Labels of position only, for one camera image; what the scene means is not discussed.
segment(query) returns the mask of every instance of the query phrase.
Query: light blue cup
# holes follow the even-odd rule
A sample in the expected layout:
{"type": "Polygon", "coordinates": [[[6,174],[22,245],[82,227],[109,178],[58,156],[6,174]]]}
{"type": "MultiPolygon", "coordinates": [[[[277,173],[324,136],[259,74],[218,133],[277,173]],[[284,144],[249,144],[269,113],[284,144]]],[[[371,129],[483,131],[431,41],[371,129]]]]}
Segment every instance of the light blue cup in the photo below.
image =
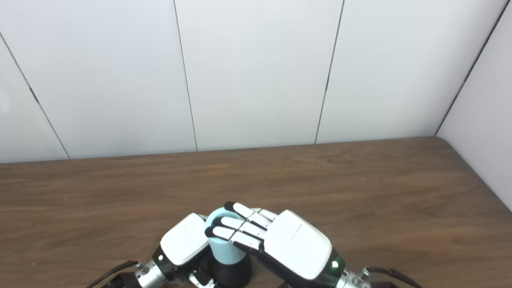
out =
{"type": "MultiPolygon", "coordinates": [[[[211,223],[215,218],[219,217],[231,217],[243,220],[237,213],[228,211],[224,208],[218,208],[213,211],[208,218],[206,219],[205,229],[211,226],[211,223]]],[[[238,263],[242,258],[244,258],[245,253],[242,250],[235,247],[231,242],[222,240],[217,237],[208,238],[208,242],[210,242],[211,252],[213,253],[215,259],[222,264],[235,264],[238,263]]]]}

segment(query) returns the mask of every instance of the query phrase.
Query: white robotic hand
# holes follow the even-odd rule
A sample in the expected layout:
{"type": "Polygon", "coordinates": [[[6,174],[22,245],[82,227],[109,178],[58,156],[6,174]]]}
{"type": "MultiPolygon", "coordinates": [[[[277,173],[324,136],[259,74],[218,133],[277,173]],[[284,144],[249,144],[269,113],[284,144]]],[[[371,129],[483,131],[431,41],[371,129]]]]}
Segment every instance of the white robotic hand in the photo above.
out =
{"type": "Polygon", "coordinates": [[[224,208],[245,220],[215,219],[213,227],[206,229],[206,236],[228,240],[256,256],[291,287],[370,287],[365,281],[354,286],[349,280],[356,275],[345,269],[345,261],[329,239],[292,211],[278,215],[235,202],[227,202],[224,208]]]}
{"type": "MultiPolygon", "coordinates": [[[[204,235],[205,219],[206,216],[189,214],[165,233],[149,263],[139,262],[136,272],[119,273],[102,288],[161,288],[167,283],[188,281],[192,271],[211,253],[208,238],[204,235]]],[[[95,286],[116,269],[87,288],[95,286]]]]}

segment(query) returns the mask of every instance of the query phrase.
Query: black cable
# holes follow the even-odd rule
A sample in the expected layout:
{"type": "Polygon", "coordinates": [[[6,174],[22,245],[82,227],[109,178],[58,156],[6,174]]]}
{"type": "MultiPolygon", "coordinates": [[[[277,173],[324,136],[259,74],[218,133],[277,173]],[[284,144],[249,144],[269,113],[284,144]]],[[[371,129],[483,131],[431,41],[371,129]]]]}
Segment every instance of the black cable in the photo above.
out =
{"type": "Polygon", "coordinates": [[[115,266],[114,268],[112,268],[110,271],[108,271],[107,273],[103,274],[101,277],[99,277],[98,279],[94,280],[94,282],[92,282],[91,284],[89,284],[86,288],[92,288],[94,286],[96,286],[98,283],[100,283],[101,281],[103,281],[106,277],[118,272],[118,271],[121,271],[123,269],[126,269],[128,267],[131,267],[131,266],[134,266],[136,265],[137,263],[139,263],[139,261],[126,261],[125,263],[121,264],[121,265],[117,265],[115,266]]]}
{"type": "Polygon", "coordinates": [[[396,271],[395,269],[384,269],[384,268],[377,268],[377,267],[366,267],[366,270],[370,273],[382,273],[386,274],[391,278],[395,278],[397,280],[400,280],[406,284],[409,284],[412,287],[415,288],[423,288],[420,284],[416,283],[412,278],[408,277],[407,275],[400,273],[399,271],[396,271]]]}

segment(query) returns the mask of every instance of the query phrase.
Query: wooden table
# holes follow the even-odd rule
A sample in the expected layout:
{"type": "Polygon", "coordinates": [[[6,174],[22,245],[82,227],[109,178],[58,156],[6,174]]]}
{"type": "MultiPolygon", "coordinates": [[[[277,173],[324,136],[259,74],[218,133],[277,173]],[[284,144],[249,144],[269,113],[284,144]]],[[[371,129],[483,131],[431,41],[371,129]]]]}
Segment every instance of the wooden table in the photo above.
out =
{"type": "MultiPolygon", "coordinates": [[[[2,286],[83,288],[227,200],[293,210],[353,271],[512,286],[512,214],[436,137],[1,165],[2,286]]],[[[281,284],[254,269],[248,288],[281,284]]]]}

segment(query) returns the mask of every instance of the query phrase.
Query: white wall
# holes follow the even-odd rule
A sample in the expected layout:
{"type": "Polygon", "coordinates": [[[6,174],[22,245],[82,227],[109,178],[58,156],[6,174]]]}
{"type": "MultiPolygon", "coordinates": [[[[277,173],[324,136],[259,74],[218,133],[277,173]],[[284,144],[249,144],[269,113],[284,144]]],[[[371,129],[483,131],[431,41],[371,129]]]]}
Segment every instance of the white wall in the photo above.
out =
{"type": "Polygon", "coordinates": [[[6,0],[0,32],[71,158],[196,150],[172,1],[6,0]]]}
{"type": "Polygon", "coordinates": [[[346,0],[317,143],[434,135],[505,2],[346,0]]]}
{"type": "Polygon", "coordinates": [[[313,144],[340,0],[176,0],[199,150],[313,144]]]}
{"type": "Polygon", "coordinates": [[[512,8],[504,12],[438,136],[512,209],[512,8]]]}
{"type": "Polygon", "coordinates": [[[68,159],[0,37],[0,163],[68,159]]]}
{"type": "MultiPolygon", "coordinates": [[[[504,3],[2,0],[0,32],[71,158],[136,155],[434,135],[504,3]]],[[[0,131],[55,136],[27,89],[0,131]]]]}

